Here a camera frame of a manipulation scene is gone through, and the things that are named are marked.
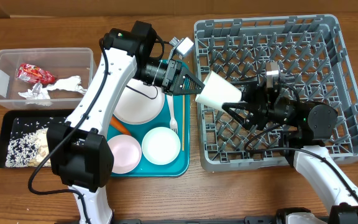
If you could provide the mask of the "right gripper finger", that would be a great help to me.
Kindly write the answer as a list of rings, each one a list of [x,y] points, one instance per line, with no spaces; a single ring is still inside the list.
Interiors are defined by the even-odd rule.
[[[259,84],[258,76],[247,77],[243,80],[239,81],[231,81],[229,82],[233,86],[243,86],[244,88],[255,88]]]
[[[252,112],[250,112],[246,102],[240,101],[237,103],[223,103],[222,109],[232,118],[234,118],[244,129],[251,129],[251,127],[253,127],[254,124],[252,119],[254,115]],[[245,117],[243,117],[237,113],[237,110],[247,111],[248,113]]]

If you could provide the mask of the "white tissue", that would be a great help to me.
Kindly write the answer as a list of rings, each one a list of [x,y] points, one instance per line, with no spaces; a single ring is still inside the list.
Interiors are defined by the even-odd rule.
[[[81,77],[78,75],[69,78],[64,78],[64,79],[58,79],[54,84],[48,84],[46,86],[46,89],[48,91],[54,91],[54,90],[72,91],[72,92],[81,93],[82,95],[84,95],[87,92],[87,89],[81,86]]]
[[[26,99],[26,104],[35,104],[40,106],[51,106],[48,90],[41,83],[36,83],[32,89],[26,92],[18,92],[18,95]]]

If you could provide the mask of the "small white plate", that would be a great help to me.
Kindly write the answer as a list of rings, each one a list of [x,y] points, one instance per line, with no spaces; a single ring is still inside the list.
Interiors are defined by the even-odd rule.
[[[153,128],[142,140],[143,156],[152,164],[162,166],[173,162],[181,151],[177,133],[166,127]]]

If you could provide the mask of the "red snack wrapper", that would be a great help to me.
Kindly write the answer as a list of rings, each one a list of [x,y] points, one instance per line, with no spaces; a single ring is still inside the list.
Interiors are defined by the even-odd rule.
[[[27,83],[41,83],[43,85],[53,84],[56,77],[49,71],[28,63],[22,63],[17,71],[16,79]]]

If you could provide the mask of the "pink bowl with food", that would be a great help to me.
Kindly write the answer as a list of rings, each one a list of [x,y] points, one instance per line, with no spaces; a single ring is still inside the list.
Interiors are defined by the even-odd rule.
[[[139,142],[130,135],[117,135],[108,141],[114,156],[112,173],[126,174],[134,170],[141,158],[142,149]]]

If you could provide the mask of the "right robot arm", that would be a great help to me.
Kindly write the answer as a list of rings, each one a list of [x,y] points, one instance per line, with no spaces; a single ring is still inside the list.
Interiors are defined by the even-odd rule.
[[[329,155],[325,142],[333,133],[338,112],[318,101],[301,101],[296,89],[281,80],[245,82],[244,91],[229,94],[220,109],[233,117],[244,129],[255,126],[263,133],[267,123],[283,131],[275,147],[258,149],[249,139],[248,154],[278,152],[312,186],[329,213],[329,223],[358,223],[358,187]]]

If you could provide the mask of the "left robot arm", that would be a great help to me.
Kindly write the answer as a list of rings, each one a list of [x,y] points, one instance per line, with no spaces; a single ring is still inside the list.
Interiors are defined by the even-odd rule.
[[[113,223],[106,184],[114,164],[107,143],[112,114],[131,79],[168,95],[195,95],[204,85],[180,61],[151,57],[161,42],[152,25],[136,21],[131,31],[113,28],[99,41],[101,61],[78,106],[47,131],[52,172],[74,195],[80,223]]]

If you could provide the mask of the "white cup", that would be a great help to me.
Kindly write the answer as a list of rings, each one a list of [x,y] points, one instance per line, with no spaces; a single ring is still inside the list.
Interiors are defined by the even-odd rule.
[[[223,77],[211,71],[204,79],[204,88],[196,95],[195,101],[215,110],[224,112],[224,103],[240,102],[242,92]]]

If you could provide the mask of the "large white plate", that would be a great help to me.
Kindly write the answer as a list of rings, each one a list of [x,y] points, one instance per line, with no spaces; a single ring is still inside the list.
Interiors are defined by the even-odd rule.
[[[127,124],[144,124],[156,118],[165,103],[160,87],[147,86],[131,79],[116,105],[113,115]]]

